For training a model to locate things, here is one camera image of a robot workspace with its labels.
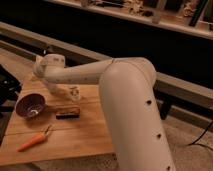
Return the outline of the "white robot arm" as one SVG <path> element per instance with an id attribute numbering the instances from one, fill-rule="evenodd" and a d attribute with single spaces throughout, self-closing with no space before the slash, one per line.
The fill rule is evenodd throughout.
<path id="1" fill-rule="evenodd" d="M 51 84 L 98 86 L 121 171 L 176 171 L 153 92 L 156 70 L 142 57 L 67 67 L 59 54 L 37 56 L 34 74 Z"/>

